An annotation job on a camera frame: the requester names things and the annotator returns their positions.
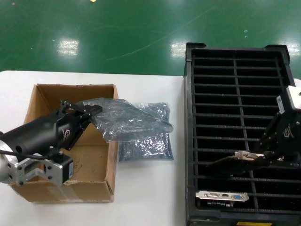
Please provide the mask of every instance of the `cable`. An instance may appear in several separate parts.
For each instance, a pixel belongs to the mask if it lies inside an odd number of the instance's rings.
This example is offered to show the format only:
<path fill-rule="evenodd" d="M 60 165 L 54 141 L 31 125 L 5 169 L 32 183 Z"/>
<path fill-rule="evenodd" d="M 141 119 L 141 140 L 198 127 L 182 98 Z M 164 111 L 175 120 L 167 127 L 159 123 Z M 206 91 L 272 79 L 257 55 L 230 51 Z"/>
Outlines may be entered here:
<path fill-rule="evenodd" d="M 16 157 L 24 157 L 24 158 L 36 159 L 36 160 L 45 160 L 50 157 L 49 155 L 38 156 L 38 155 L 31 155 L 31 154 L 22 154 L 22 153 L 18 153 L 18 152 L 8 152 L 8 151 L 4 151 L 4 150 L 0 150 L 0 154 L 7 154 L 7 155 L 16 156 Z"/>

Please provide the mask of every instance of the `white tabletop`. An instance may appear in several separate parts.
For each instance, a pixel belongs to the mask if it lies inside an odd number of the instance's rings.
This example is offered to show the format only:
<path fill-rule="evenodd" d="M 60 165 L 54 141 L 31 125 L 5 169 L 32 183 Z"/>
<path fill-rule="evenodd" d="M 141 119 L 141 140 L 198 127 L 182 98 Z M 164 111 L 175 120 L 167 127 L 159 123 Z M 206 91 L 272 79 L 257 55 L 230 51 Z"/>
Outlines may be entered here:
<path fill-rule="evenodd" d="M 33 85 L 115 84 L 129 102 L 168 102 L 174 161 L 118 163 L 113 203 L 34 205 L 0 183 L 3 226 L 183 226 L 185 225 L 183 77 L 125 74 L 0 73 L 0 131 L 22 125 Z"/>

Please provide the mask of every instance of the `black storage tray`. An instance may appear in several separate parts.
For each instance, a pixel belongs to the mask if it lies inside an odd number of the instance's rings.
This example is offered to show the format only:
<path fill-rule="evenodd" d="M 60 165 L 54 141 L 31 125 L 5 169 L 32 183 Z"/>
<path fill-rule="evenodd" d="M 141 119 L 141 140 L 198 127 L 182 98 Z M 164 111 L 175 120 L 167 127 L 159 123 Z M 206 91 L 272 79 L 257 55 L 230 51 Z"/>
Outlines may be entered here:
<path fill-rule="evenodd" d="M 295 86 L 285 45 L 208 48 L 187 43 L 185 152 L 187 225 L 238 222 L 301 223 L 301 170 L 266 167 L 238 177 L 206 175 L 206 165 L 237 150 L 250 151 L 278 111 L 276 97 Z M 234 208 L 212 207 L 200 190 L 247 192 Z"/>

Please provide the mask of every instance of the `cardboard box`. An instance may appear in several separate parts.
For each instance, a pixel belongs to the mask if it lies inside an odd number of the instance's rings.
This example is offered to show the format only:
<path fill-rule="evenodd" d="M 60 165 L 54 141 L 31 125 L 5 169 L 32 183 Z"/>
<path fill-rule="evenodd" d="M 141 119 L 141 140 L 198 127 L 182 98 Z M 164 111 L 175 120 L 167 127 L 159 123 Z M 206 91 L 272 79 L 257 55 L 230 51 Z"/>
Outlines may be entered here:
<path fill-rule="evenodd" d="M 118 98 L 114 85 L 37 84 L 24 123 L 59 109 L 60 101 L 78 101 L 108 97 Z M 117 142 L 105 142 L 90 124 L 71 151 L 62 151 L 73 159 L 74 175 L 61 187 L 41 178 L 23 186 L 11 187 L 33 203 L 112 202 L 114 200 Z"/>

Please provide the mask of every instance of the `clear plastic bag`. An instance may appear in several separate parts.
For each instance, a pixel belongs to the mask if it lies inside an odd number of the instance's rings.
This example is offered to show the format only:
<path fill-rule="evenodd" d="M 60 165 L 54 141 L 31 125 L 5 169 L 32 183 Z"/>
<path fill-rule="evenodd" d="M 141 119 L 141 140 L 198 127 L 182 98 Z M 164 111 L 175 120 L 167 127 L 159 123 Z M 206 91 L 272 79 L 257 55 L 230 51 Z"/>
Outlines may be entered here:
<path fill-rule="evenodd" d="M 172 124 L 144 112 L 123 99 L 96 98 L 83 101 L 83 105 L 99 105 L 103 111 L 91 118 L 106 142 L 135 141 L 159 133 L 171 133 Z"/>
<path fill-rule="evenodd" d="M 138 109 L 153 115 L 156 118 L 169 120 L 169 106 L 167 103 L 133 104 Z M 144 140 L 120 142 L 119 161 L 138 159 L 165 159 L 173 160 L 169 134 L 160 133 Z"/>

